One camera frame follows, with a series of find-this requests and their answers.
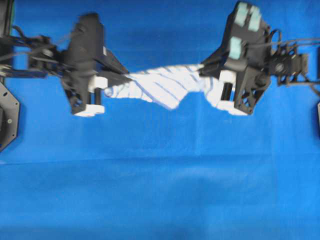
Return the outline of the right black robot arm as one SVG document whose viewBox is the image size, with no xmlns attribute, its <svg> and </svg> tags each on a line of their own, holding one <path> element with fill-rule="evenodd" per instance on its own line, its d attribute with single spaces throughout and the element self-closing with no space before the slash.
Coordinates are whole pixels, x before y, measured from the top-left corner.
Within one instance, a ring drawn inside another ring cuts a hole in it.
<svg viewBox="0 0 320 240">
<path fill-rule="evenodd" d="M 199 69 L 202 77 L 220 78 L 223 82 L 221 100 L 230 100 L 235 88 L 234 108 L 242 114 L 251 115 L 261 96 L 271 84 L 271 77 L 278 86 L 309 86 L 315 94 L 319 81 L 308 78 L 307 54 L 299 54 L 300 44 L 296 39 L 272 41 L 274 32 L 261 37 L 232 36 Z"/>
</svg>

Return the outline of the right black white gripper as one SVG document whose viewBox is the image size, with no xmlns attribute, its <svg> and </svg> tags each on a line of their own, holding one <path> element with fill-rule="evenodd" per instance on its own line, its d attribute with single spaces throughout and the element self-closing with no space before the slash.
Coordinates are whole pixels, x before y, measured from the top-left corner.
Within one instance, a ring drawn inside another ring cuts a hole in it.
<svg viewBox="0 0 320 240">
<path fill-rule="evenodd" d="M 252 115 L 254 108 L 271 84 L 271 77 L 247 60 L 228 59 L 229 47 L 221 45 L 201 62 L 200 77 L 223 82 L 218 109 L 232 115 Z"/>
</svg>

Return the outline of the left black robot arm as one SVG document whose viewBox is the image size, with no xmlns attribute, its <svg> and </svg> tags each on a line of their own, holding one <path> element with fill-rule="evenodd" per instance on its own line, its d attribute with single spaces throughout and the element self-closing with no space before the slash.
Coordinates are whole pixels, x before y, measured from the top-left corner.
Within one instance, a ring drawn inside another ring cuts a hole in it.
<svg viewBox="0 0 320 240">
<path fill-rule="evenodd" d="M 78 117 L 103 114 L 101 92 L 104 89 L 131 82 L 128 70 L 104 46 L 104 27 L 87 27 L 82 23 L 65 36 L 69 39 L 66 50 L 58 50 L 46 36 L 26 37 L 18 26 L 19 36 L 3 36 L 4 47 L 26 47 L 24 52 L 2 53 L 0 75 L 10 78 L 60 79 L 70 104 L 71 113 Z"/>
</svg>

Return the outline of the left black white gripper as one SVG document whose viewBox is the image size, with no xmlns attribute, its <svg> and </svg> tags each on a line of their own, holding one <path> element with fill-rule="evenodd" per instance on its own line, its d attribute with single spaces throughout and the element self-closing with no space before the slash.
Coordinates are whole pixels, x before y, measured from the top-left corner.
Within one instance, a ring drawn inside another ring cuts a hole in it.
<svg viewBox="0 0 320 240">
<path fill-rule="evenodd" d="M 102 90 L 132 81 L 129 71 L 105 46 L 69 47 L 63 56 L 61 85 L 78 117 L 104 114 Z"/>
</svg>

